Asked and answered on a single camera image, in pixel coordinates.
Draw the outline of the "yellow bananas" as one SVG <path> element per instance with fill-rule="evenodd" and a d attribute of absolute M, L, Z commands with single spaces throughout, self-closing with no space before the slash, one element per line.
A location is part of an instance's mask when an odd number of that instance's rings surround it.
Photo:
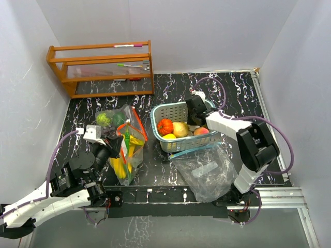
<path fill-rule="evenodd" d="M 132 164 L 131 181 L 134 179 L 138 172 L 139 166 L 143 162 L 143 147 L 145 142 L 134 136 L 130 136 L 130 163 Z M 115 175 L 117 176 L 120 184 L 129 185 L 131 182 L 128 181 L 127 165 L 126 165 L 126 152 L 127 148 L 125 141 L 122 142 L 121 152 L 119 158 L 109 158 L 111 167 L 114 169 Z"/>

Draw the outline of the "clear zip bag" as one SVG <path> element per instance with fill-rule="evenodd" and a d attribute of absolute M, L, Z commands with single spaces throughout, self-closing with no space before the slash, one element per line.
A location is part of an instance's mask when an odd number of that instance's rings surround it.
<path fill-rule="evenodd" d="M 123 137 L 119 158 L 109 158 L 109 162 L 119 183 L 129 186 L 143 162 L 143 148 L 146 138 L 130 122 L 119 126 L 117 134 Z"/>
<path fill-rule="evenodd" d="M 197 201 L 210 203 L 227 194 L 237 172 L 220 142 L 170 156 Z"/>
<path fill-rule="evenodd" d="M 145 128 L 134 106 L 125 104 L 119 109 L 99 111 L 95 114 L 95 118 L 96 125 L 101 126 L 102 135 L 114 134 L 121 125 L 129 120 L 130 124 L 141 132 L 147 141 Z"/>

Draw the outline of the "clear zip top bag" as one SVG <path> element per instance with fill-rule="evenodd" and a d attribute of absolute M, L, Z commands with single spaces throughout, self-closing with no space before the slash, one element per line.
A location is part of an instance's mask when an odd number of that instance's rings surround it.
<path fill-rule="evenodd" d="M 95 118 L 96 125 L 101 126 L 102 135 L 114 134 L 121 125 L 129 120 L 130 124 L 141 132 L 147 141 L 145 128 L 134 106 L 125 104 L 119 109 L 99 111 L 95 114 Z"/>

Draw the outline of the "yellow pear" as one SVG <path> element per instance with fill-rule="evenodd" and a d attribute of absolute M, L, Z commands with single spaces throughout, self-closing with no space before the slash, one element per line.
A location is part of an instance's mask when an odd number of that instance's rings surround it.
<path fill-rule="evenodd" d="M 176 138 L 184 138 L 189 133 L 188 125 L 184 122 L 173 122 L 173 132 Z"/>

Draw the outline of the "green custard apple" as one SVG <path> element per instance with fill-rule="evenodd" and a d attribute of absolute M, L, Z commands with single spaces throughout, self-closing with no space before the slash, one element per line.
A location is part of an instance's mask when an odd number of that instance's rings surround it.
<path fill-rule="evenodd" d="M 106 113 L 100 113 L 96 117 L 96 124 L 102 127 L 108 127 L 111 124 L 111 118 Z"/>

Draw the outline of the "green cucumber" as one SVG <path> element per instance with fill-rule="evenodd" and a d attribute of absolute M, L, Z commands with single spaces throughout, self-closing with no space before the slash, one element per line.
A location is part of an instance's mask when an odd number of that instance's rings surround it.
<path fill-rule="evenodd" d="M 130 155 L 129 155 L 129 151 L 130 151 L 130 134 L 129 134 L 129 132 L 125 132 L 124 141 L 125 141 L 125 145 L 127 148 L 126 165 L 127 165 L 128 181 L 131 182 L 132 164 L 130 163 Z"/>

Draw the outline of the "orange carrot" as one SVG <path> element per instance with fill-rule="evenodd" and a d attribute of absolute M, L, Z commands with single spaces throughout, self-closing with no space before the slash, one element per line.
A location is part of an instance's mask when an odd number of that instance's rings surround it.
<path fill-rule="evenodd" d="M 158 132 L 161 136 L 165 136 L 173 132 L 173 122 L 170 119 L 161 119 L 157 126 Z"/>

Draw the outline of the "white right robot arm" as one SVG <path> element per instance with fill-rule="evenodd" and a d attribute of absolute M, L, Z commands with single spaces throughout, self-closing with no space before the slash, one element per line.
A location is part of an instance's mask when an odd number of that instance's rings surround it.
<path fill-rule="evenodd" d="M 279 156 L 279 148 L 263 121 L 249 122 L 222 116 L 216 108 L 207 108 L 205 93 L 193 90 L 186 100 L 188 124 L 207 126 L 237 141 L 243 165 L 234 181 L 231 201 L 237 205 L 249 199 L 248 191 L 257 178 Z"/>

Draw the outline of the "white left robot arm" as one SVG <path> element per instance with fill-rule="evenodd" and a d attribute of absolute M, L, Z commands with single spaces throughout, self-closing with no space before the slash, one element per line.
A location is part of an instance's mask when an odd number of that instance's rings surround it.
<path fill-rule="evenodd" d="M 119 158 L 123 136 L 91 141 L 94 149 L 72 157 L 23 199 L 1 205 L 1 237 L 20 239 L 43 222 L 76 208 L 103 206 L 108 200 L 100 172 L 109 158 Z"/>

